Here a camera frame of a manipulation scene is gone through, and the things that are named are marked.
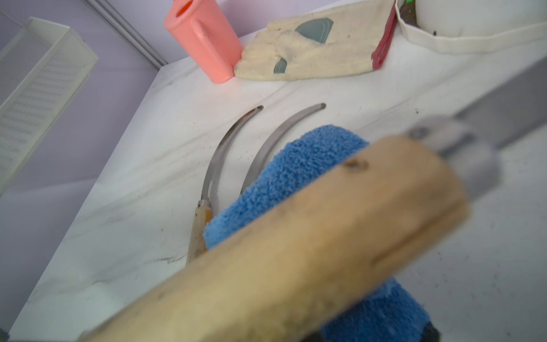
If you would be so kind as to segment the blue microfibre rag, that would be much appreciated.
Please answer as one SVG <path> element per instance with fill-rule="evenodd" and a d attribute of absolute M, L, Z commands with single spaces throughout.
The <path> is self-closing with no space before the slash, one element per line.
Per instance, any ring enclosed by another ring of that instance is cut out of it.
<path fill-rule="evenodd" d="M 325 125 L 287 144 L 239 199 L 205 228 L 208 249 L 342 163 L 368 142 L 346 129 Z M 440 341 L 429 314 L 395 280 L 312 333 L 307 341 Z"/>

